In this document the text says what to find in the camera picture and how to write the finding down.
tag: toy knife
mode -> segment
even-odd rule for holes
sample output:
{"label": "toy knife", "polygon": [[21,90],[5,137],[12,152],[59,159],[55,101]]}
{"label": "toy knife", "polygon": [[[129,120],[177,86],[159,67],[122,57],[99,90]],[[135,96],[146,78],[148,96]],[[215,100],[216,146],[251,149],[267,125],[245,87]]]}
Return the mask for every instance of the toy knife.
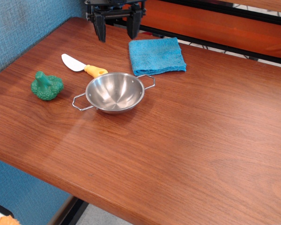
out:
{"label": "toy knife", "polygon": [[64,64],[71,70],[78,72],[84,70],[89,75],[91,75],[93,78],[96,78],[100,75],[108,73],[106,69],[102,69],[99,67],[91,66],[91,65],[85,65],[82,62],[79,62],[78,60],[74,59],[73,57],[62,54],[61,55],[62,61]]}

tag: bowl handle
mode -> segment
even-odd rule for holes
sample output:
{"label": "bowl handle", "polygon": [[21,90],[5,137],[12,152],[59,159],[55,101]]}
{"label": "bowl handle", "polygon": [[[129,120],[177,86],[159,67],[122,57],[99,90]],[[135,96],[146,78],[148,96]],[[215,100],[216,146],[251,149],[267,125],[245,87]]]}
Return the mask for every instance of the bowl handle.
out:
{"label": "bowl handle", "polygon": [[72,106],[73,106],[74,108],[76,108],[76,109],[79,109],[80,111],[84,111],[84,110],[93,108],[93,107],[94,107],[93,105],[91,105],[91,106],[89,106],[89,107],[86,107],[86,108],[84,108],[84,109],[81,109],[81,108],[79,108],[79,107],[77,107],[77,106],[74,105],[76,98],[79,98],[79,97],[81,97],[81,96],[83,96],[83,95],[85,95],[85,93],[83,93],[83,94],[81,94],[81,95],[75,96],[74,99],[73,99]]}
{"label": "bowl handle", "polygon": [[147,76],[147,77],[150,77],[150,78],[153,79],[153,85],[151,85],[151,86],[149,86],[149,87],[146,87],[145,90],[147,90],[147,89],[149,89],[149,88],[155,87],[155,78],[154,78],[154,77],[149,76],[149,75],[147,75],[147,74],[144,74],[144,75],[137,76],[137,78],[140,78],[140,77],[142,77],[142,76]]}

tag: stainless steel bowl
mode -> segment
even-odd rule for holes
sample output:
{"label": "stainless steel bowl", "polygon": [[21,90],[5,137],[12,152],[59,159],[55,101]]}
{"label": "stainless steel bowl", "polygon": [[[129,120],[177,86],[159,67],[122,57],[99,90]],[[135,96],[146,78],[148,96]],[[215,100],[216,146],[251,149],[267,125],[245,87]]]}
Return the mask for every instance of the stainless steel bowl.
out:
{"label": "stainless steel bowl", "polygon": [[[146,89],[155,86],[155,78],[148,76],[153,79],[153,85],[145,88],[139,80],[142,76],[148,75],[138,77],[127,73],[101,75],[87,85],[85,93],[74,97],[72,105],[80,111],[95,107],[108,114],[125,113],[142,100]],[[81,109],[74,104],[75,100],[83,95],[86,95],[92,105]]]}

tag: green broccoli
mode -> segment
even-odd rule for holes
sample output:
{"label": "green broccoli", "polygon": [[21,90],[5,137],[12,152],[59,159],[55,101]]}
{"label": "green broccoli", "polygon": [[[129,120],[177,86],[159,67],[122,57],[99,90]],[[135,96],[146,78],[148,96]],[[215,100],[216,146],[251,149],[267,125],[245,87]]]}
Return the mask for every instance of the green broccoli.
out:
{"label": "green broccoli", "polygon": [[36,79],[31,84],[31,91],[45,101],[54,99],[63,88],[61,78],[52,75],[46,76],[42,71],[36,73]]}

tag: yellow knife handle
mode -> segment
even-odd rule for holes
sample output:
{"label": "yellow knife handle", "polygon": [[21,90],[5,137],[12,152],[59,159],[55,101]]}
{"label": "yellow knife handle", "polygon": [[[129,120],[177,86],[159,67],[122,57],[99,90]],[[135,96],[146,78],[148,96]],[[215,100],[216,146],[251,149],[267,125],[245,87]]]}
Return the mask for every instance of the yellow knife handle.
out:
{"label": "yellow knife handle", "polygon": [[91,75],[93,78],[108,73],[106,69],[102,69],[91,65],[86,65],[84,71]]}

